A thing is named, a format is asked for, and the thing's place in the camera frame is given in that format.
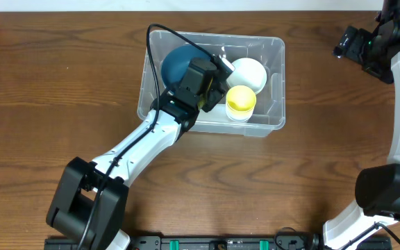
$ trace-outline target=wooden table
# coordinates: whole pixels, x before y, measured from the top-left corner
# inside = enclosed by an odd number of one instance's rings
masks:
[[[385,163],[394,86],[332,57],[372,12],[0,13],[0,249],[41,249],[63,167],[109,150],[136,115],[151,22],[286,43],[284,128],[266,138],[185,134],[131,188],[123,229],[165,235],[322,232]],[[400,236],[400,224],[392,227]]]

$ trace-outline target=transparent storage container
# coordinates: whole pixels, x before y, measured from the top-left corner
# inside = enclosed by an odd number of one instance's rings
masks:
[[[267,84],[257,94],[253,116],[246,123],[231,121],[225,113],[225,97],[213,110],[201,111],[191,131],[229,133],[253,137],[265,137],[285,125],[285,43],[277,37],[220,35],[180,32],[187,39],[215,55],[223,55],[233,62],[239,58],[253,58],[262,63],[267,71]],[[150,34],[152,56],[157,69],[160,91],[164,90],[160,68],[169,52],[187,44],[167,31]],[[146,52],[144,71],[137,113],[144,119],[152,101],[156,98],[151,65]]]

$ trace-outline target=black cable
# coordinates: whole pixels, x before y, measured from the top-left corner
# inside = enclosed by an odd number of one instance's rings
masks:
[[[383,228],[383,230],[385,230],[394,240],[396,240],[396,242],[398,244],[400,244],[399,237],[397,237],[397,235],[395,235],[386,225],[384,225],[382,223],[375,223],[375,225],[380,226],[381,228]]]
[[[294,231],[295,233],[297,233],[297,231],[296,231],[294,228],[289,227],[289,226],[286,226],[286,227],[281,228],[281,229],[276,233],[276,235],[274,236],[274,244],[276,244],[276,246],[277,246],[279,249],[281,249],[281,250],[286,250],[286,249],[284,249],[281,245],[278,244],[278,242],[277,242],[277,235],[278,235],[278,233],[280,233],[281,231],[285,231],[285,230],[291,230],[291,231]],[[301,240],[303,240],[303,243],[306,244],[306,240],[305,240],[302,236],[299,236],[299,238],[301,238]]]
[[[173,31],[170,28],[167,28],[166,26],[163,26],[161,24],[151,24],[149,25],[149,27],[158,27],[158,28],[162,28],[166,31],[169,31],[170,33],[176,35],[177,37],[181,38],[182,40],[184,40],[185,42],[187,42],[188,44],[191,44],[192,46],[198,48],[199,50],[201,50],[202,52],[204,52],[206,55],[208,55],[210,58],[213,58],[213,55],[211,53],[209,53],[208,51],[206,51],[204,48],[200,47],[199,45],[191,42],[189,39],[187,39],[186,37],[180,35],[179,33],[177,33],[176,31]]]
[[[400,239],[397,237],[386,225],[376,222],[373,224],[373,226],[370,226],[367,230],[363,231],[358,237],[354,238],[353,240],[350,240],[347,245],[345,245],[341,250],[346,250],[349,248],[352,244],[358,242],[362,238],[364,238],[368,233],[373,231],[374,229],[379,229],[379,227],[383,228],[398,244],[400,244]]]
[[[110,176],[110,173],[112,172],[113,168],[118,164],[118,162],[122,159],[123,155],[129,150],[131,149],[135,144],[137,144],[137,142],[139,142],[144,136],[146,136],[149,132],[151,132],[154,128],[154,126],[157,124],[158,121],[158,113],[160,112],[160,86],[158,84],[158,77],[157,77],[157,72],[156,72],[156,67],[153,63],[153,58],[152,58],[152,53],[151,53],[151,43],[149,41],[149,35],[151,33],[151,29],[153,27],[158,27],[158,28],[162,28],[165,29],[166,31],[169,31],[170,33],[176,35],[177,37],[181,38],[182,40],[186,41],[187,43],[191,44],[192,46],[196,47],[197,49],[199,49],[200,51],[204,52],[206,55],[210,56],[211,58],[213,58],[213,55],[209,52],[207,52],[205,49],[203,49],[202,47],[200,47],[199,45],[191,42],[189,39],[187,39],[186,37],[178,34],[176,31],[173,31],[170,28],[167,28],[166,26],[163,26],[161,24],[151,24],[149,25],[149,27],[147,28],[147,32],[146,32],[146,48],[147,48],[147,54],[149,57],[149,64],[151,65],[152,68],[152,74],[153,74],[153,80],[155,83],[155,88],[156,88],[156,94],[157,94],[157,108],[156,108],[156,116],[153,119],[153,122],[151,123],[151,125],[149,125],[148,129],[143,132],[143,134],[141,134],[137,139],[135,139],[132,143],[130,143],[125,149],[123,149],[118,156],[115,156],[112,160],[112,163],[110,164],[108,170],[106,171],[106,173],[104,174],[103,180],[101,181],[101,185],[99,186],[99,189],[97,190],[97,194],[95,195],[95,199],[94,199],[94,205],[92,206],[92,209],[90,210],[90,214],[89,217],[87,219],[87,224],[84,228],[83,231],[83,235],[81,236],[80,242],[77,246],[77,250],[81,250],[81,247],[83,247],[83,243],[84,240],[86,239],[86,237],[88,236],[88,232],[89,232],[89,228],[90,225],[92,224],[93,220],[94,220],[94,214],[95,214],[95,210],[97,209],[98,203],[99,203],[99,197],[101,195],[101,192],[103,191],[103,189],[106,186],[106,183],[108,182],[108,177]]]
[[[370,226],[369,228],[367,228],[367,230],[363,231],[360,235],[358,235],[358,237],[355,237],[354,239],[348,241],[348,244],[346,244],[341,250],[346,250],[352,244],[354,244],[354,243],[358,242],[359,240],[361,240],[362,238],[364,238],[368,233],[370,233],[374,229],[376,229],[376,226],[373,224],[373,226]]]

